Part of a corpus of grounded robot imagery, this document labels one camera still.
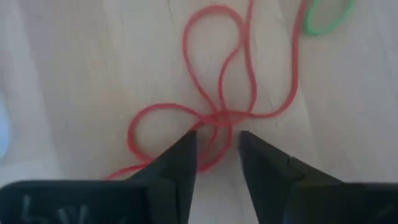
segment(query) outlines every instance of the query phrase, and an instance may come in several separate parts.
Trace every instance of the writing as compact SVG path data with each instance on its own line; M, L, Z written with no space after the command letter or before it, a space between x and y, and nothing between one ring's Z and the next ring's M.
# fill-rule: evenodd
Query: writing
M26 224L50 224L50 219L43 216L33 215L31 213L32 198L25 195L22 198L20 219ZM81 204L77 207L67 206L55 210L57 223L59 224L87 224L90 219L90 211L87 205ZM119 219L118 224L127 224L127 217Z

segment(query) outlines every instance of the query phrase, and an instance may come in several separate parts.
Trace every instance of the light wooden surface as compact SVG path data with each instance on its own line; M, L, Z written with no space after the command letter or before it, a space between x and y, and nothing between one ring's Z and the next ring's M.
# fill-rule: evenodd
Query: light wooden surface
M127 124L141 108L177 102L208 111L188 77L180 43L189 16L214 2L241 15L247 4L0 0L0 71L12 120L0 184L100 178L137 163L125 142ZM277 108L289 89L299 0L255 4L251 44L259 83L255 111L261 112ZM397 11L395 0L358 0L336 32L304 37L295 103L277 119L246 121L236 133L248 129L343 180L398 181ZM214 99L218 70L236 38L224 17L205 19L192 32L190 55ZM249 91L242 54L229 67L225 87L228 104L244 109ZM142 122L138 137L156 155L194 121L161 111ZM198 176L191 223L256 222L235 149Z

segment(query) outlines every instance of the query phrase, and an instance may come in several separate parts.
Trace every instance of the tangled cord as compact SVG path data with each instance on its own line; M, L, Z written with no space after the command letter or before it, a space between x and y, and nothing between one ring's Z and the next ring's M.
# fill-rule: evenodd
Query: tangled cord
M136 140L134 139L135 129L137 125L139 124L141 119L144 116L146 116L148 113L157 110L180 110L188 114L194 115L195 117L198 118L198 121L190 128L190 130L198 129L206 124L212 125L213 134L209 140L209 143L205 146L203 150L200 151L198 155L199 161L202 162L202 164L200 164L200 166L198 167L198 171L204 172L209 168L213 167L214 165L216 165L224 157L228 149L231 147L232 138L233 138L233 125L243 121L245 118L276 117L281 113L283 113L293 103L293 100L297 93L297 88L299 86L299 39L302 30L302 24L305 19L308 0L302 0L300 7L298 9L297 16L295 18L293 39L292 39L292 80L291 80L292 83L289 94L287 95L284 103L277 110L264 114L256 114L252 112L257 100L257 83L252 65L251 48L250 48L250 30L251 30L251 20L253 15L253 5L254 5L254 0L249 0L245 20L235 10L224 5L210 5L208 7L205 7L197 11L196 13L194 13L194 15L191 16L191 18L189 18L188 23L186 24L183 31L183 41L182 41L183 58L187 66L188 73L193 81L193 84L197 88L201 96L204 97L204 99L208 102L211 108L211 114L201 114L195 111L194 109L191 109L184 105L178 105L176 103L156 103L154 105L150 105L144 108L143 110L138 112L138 114L136 114L136 116L132 119L127 131L127 144L129 146L129 150L135 156L137 156L137 158L140 161L142 161L142 164L123 168L107 176L106 179L114 179L121 175L128 174L132 171L145 168L149 163L151 163L154 160L154 158L147 155L144 151L142 151L139 148ZM220 106L221 106L220 110L216 106L215 102L209 97L209 95L200 85L197 78L197 74L194 71L190 59L188 57L188 36L192 27L200 19L211 14L221 14L230 17L235 22L239 31L238 43L223 62L218 77L218 98L220 100ZM224 82L225 71L229 63L232 61L232 59L236 56L236 54L240 51L242 47L244 48L246 70L251 87L251 99L247 111L234 111L234 110L229 110L225 103L223 82ZM212 157L210 153L211 150L213 149L220 128L227 129L227 140L225 145L221 148L221 150L218 151L216 155Z

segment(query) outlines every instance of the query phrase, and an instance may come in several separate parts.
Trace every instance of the red rubber band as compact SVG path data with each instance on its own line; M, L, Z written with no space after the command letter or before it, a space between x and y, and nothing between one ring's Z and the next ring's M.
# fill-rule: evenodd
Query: red rubber band
M243 18L233 9L228 6L221 5L210 5L203 9L200 9L192 17L188 20L184 32L183 32L183 41L182 41L182 53L185 64L187 66L188 73L192 79L194 86L197 88L202 97L208 102L212 113L211 114L201 114L194 109L186 107L184 105L178 105L175 103L157 103L151 106L148 106L138 112L136 116L132 119L129 129L127 131L127 145L129 146L129 150L137 156L137 158L143 163L136 166L127 167L121 169L117 172L112 173L107 176L106 179L114 179L119 177L120 175L127 174L134 170L139 170L148 165L154 158L148 156L144 151L142 151L137 142L135 141L135 129L141 119L146 116L148 113L157 111L157 110L180 110L184 111L188 114L196 116L198 118L198 122L196 122L191 128L198 129L203 125L212 125L213 126L213 135L209 143L206 145L204 150L201 150L199 153L198 160L200 162L200 166L198 168L199 172L204 172L209 168L216 165L226 154L228 149L231 147L232 137L233 137L233 125L243 121L245 118L273 118L281 113L283 113L294 101L294 98L297 94L297 88L299 87L299 38L302 30L302 23L305 17L305 11L307 9L308 0L302 0L300 8L298 10L295 25L293 30L293 39L292 39L292 84L290 87L289 94L287 95L284 103L275 111L264 114L256 114L252 113L254 105L257 100L257 83L256 76L254 73L252 58L251 58L251 48L250 48L250 30L251 30L251 20L252 20L252 11L254 6L254 0L249 0L248 9L246 13L246 19L243 21ZM216 103L209 97L203 87L200 85L198 81L197 74L195 73L190 59L188 57L188 37L192 27L198 22L200 19L211 15L211 14L222 14L230 17L238 27L239 31L239 39L235 48L229 53L225 61L223 62L220 70L220 74L218 77L218 97L220 99L221 109L219 110L216 106ZM251 87L251 100L248 106L247 111L233 111L229 110L224 98L224 75L225 71L232 61L232 59L236 56L241 48L244 48L245 55L245 64L246 70L248 73L248 78ZM210 157L210 152L213 149L214 142L218 136L218 132L220 128L227 128L227 140L223 148L217 152L216 156Z

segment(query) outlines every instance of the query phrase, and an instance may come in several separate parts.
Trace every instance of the black pointed object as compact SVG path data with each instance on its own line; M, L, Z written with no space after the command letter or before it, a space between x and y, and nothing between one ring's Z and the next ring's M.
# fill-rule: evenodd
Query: black pointed object
M155 161L150 163L145 169L142 169L127 181L146 181L151 179L163 178L175 183L177 189L177 216L179 223L188 223L191 207L193 186L195 184L197 169L197 133L190 131L178 140L170 149L166 150ZM158 201L158 196L152 192L150 197L154 202ZM163 209L155 209L160 212L153 214L153 217L159 219L159 223L164 223L162 217L170 213L170 209L163 206Z
M196 132L124 181L23 181L0 190L0 223L187 224Z
M346 184L248 131L243 174L259 224L398 223L397 184Z

